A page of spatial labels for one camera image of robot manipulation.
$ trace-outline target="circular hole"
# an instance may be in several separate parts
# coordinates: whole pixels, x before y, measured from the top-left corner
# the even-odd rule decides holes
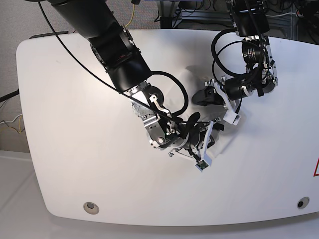
[[[305,208],[309,204],[309,201],[310,201],[309,197],[301,198],[299,202],[297,203],[297,208],[298,209]]]
[[[92,215],[98,214],[100,211],[99,207],[95,203],[90,203],[90,202],[85,203],[83,205],[83,208],[88,214],[92,214]]]

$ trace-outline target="screw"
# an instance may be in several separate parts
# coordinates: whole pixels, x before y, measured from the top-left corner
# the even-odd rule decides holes
[[[164,143],[164,139],[163,138],[158,138],[158,143]]]

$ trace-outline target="white table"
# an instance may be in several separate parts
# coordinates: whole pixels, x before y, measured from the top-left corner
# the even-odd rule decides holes
[[[132,30],[149,67],[179,77],[190,97],[202,87],[191,76],[211,74],[215,35]],[[61,37],[84,65],[111,82],[85,39]],[[234,40],[235,34],[225,36],[218,47]],[[238,132],[212,167],[199,173],[193,162],[152,149],[130,103],[81,69],[54,37],[23,42],[17,50],[21,104],[49,212],[117,224],[197,226],[319,211],[319,177],[313,176],[319,157],[319,48],[275,38],[270,43],[278,87],[262,98],[244,99]],[[229,48],[222,61],[244,71],[240,45]],[[166,94],[167,106],[178,99],[175,107],[181,106],[181,93],[169,79],[154,76],[150,82]],[[186,115],[194,109],[199,108],[190,107]],[[309,205],[298,209],[306,196]],[[100,212],[87,214],[85,202],[97,204]]]

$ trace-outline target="gray floor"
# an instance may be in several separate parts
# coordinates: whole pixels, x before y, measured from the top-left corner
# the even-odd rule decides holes
[[[108,6],[114,11],[115,17],[121,24],[129,21],[132,14],[132,4],[129,0],[108,0]],[[43,8],[56,31],[73,32],[73,28],[61,18],[55,10],[43,2]],[[225,0],[217,0],[216,9],[226,11]],[[154,22],[158,15],[158,8],[154,1],[141,1],[136,7],[135,17],[130,29],[154,29],[159,28],[160,23]],[[181,29],[222,30],[219,25],[204,25],[194,22],[182,22]],[[1,0],[0,1],[0,96],[8,94],[18,88],[15,52],[17,46],[33,35],[49,33],[47,26],[37,3],[24,0]],[[285,38],[279,30],[271,30],[268,34],[274,37]],[[307,34],[300,29],[300,40],[313,43]],[[6,102],[0,109],[0,120],[12,120],[21,113],[20,98],[14,97]],[[18,128],[18,121],[12,124]],[[0,132],[0,150],[29,152],[25,132],[17,134],[14,130],[6,129]]]

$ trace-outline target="red warning sign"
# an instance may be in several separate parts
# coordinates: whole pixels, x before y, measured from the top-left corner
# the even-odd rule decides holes
[[[319,168],[318,168],[318,166],[319,166],[319,159],[318,159],[318,163],[317,163],[316,170],[315,170],[315,173],[314,173],[314,177],[319,176]]]

